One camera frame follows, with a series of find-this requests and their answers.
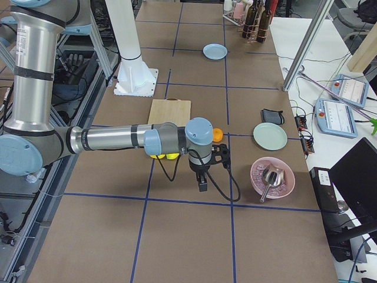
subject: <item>wooden block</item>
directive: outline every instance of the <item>wooden block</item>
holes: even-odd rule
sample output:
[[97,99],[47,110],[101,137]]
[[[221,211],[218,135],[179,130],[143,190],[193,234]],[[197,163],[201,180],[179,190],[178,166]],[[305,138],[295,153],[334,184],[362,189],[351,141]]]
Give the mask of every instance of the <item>wooden block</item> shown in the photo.
[[191,101],[154,99],[149,113],[148,124],[173,122],[183,127],[190,120]]
[[347,66],[351,72],[361,73],[377,55],[377,25],[375,25],[354,53]]

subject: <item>pink bottle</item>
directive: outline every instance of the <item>pink bottle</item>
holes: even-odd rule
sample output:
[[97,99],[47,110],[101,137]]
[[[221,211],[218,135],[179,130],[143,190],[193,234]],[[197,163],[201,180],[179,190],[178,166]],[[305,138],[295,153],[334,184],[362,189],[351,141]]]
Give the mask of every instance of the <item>pink bottle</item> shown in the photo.
[[234,19],[241,19],[242,16],[243,16],[243,4],[237,3],[236,7],[234,7],[233,18]]

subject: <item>brown bottle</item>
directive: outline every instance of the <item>brown bottle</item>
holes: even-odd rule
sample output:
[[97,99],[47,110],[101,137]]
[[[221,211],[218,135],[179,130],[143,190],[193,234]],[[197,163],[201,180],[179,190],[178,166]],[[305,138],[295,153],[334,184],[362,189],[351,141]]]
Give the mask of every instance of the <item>brown bottle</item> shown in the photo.
[[250,35],[250,32],[255,31],[258,26],[259,17],[263,9],[263,3],[261,0],[258,0],[257,6],[258,6],[257,15],[255,16],[253,25],[249,28],[249,35]]
[[258,11],[257,0],[254,0],[253,5],[247,11],[245,25],[243,26],[243,32],[242,32],[243,38],[248,37],[249,28],[254,24],[255,18],[257,16],[257,11]]
[[260,17],[259,22],[259,29],[257,35],[257,41],[260,43],[264,43],[266,40],[267,32],[269,29],[270,21],[271,21],[271,0],[266,0],[266,5],[264,6],[264,11]]

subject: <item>screen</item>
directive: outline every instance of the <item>screen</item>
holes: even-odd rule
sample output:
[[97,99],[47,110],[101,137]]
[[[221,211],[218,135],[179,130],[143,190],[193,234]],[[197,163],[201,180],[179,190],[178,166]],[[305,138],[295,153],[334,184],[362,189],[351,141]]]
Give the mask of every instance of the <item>screen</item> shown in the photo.
[[329,175],[361,224],[377,219],[377,149],[367,138],[359,140]]
[[363,81],[353,80],[350,77],[344,76],[345,80],[340,89],[340,96],[342,98],[351,100],[356,103],[361,103],[361,99],[366,87]]
[[328,128],[334,131],[353,133],[346,104],[324,100],[326,122]]

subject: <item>metal ladle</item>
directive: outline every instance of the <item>metal ladle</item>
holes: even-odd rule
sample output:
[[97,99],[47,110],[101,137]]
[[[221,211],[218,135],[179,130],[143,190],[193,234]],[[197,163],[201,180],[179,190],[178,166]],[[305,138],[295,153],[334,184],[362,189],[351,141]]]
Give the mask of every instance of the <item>metal ladle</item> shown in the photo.
[[264,203],[264,200],[266,199],[266,196],[270,188],[278,187],[282,184],[284,180],[284,170],[270,164],[267,168],[264,169],[262,177],[263,181],[265,182],[265,184],[267,184],[267,186],[264,189],[259,202]]

